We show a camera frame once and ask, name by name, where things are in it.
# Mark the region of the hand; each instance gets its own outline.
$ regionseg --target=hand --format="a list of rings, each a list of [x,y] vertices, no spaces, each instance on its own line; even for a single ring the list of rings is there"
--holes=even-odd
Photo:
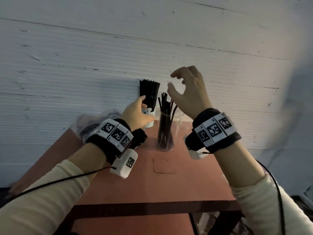
[[[195,66],[175,70],[171,77],[183,78],[186,85],[183,94],[179,94],[173,83],[167,84],[167,93],[179,109],[193,120],[207,108],[212,108],[201,73]]]
[[[138,97],[137,100],[126,107],[120,117],[120,119],[125,120],[131,131],[142,128],[154,120],[153,115],[145,115],[141,111],[142,108],[147,108],[147,105],[142,103],[145,98],[145,95]]]

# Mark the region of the white wall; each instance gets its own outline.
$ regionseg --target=white wall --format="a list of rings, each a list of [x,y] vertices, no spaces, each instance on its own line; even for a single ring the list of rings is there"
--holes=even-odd
[[[213,105],[232,116],[247,148],[268,163],[276,149],[288,148],[288,138],[277,140],[280,109],[289,80],[297,79],[310,52],[312,5],[313,0],[0,0],[0,186],[17,180],[77,115],[123,109],[136,98],[139,79],[160,82],[159,93],[169,81],[183,91],[169,77],[182,65],[199,68]],[[284,115],[298,119],[293,112]],[[312,173],[303,173],[310,149],[301,160],[285,150],[272,163],[291,194],[312,182]]]

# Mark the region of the clear plastic bag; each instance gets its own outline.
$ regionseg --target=clear plastic bag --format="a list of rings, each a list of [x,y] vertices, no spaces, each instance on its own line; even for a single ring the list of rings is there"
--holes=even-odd
[[[99,115],[81,114],[76,118],[70,128],[85,143],[89,134],[104,120],[119,118],[121,114],[122,111],[118,109],[105,110]]]

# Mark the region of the bundle of black straws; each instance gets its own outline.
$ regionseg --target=bundle of black straws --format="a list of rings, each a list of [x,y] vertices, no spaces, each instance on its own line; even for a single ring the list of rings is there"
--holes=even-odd
[[[175,115],[175,111],[177,106],[174,107],[173,113],[173,100],[170,102],[167,101],[167,94],[162,93],[161,98],[159,99],[161,115],[160,115],[160,122],[159,122],[159,133],[158,133],[158,145],[160,149],[163,150],[171,150],[174,147],[173,136],[171,132],[171,126],[173,122],[173,118]]]
[[[143,103],[151,108],[151,112],[154,112],[157,100],[157,93],[159,91],[160,83],[150,80],[139,81],[139,94],[140,96],[145,95],[146,98],[143,100]]]

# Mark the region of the clear glass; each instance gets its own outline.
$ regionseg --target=clear glass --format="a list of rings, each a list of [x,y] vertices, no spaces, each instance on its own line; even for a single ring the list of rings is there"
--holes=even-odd
[[[174,116],[160,112],[157,148],[170,151],[174,148],[184,113],[177,108]]]

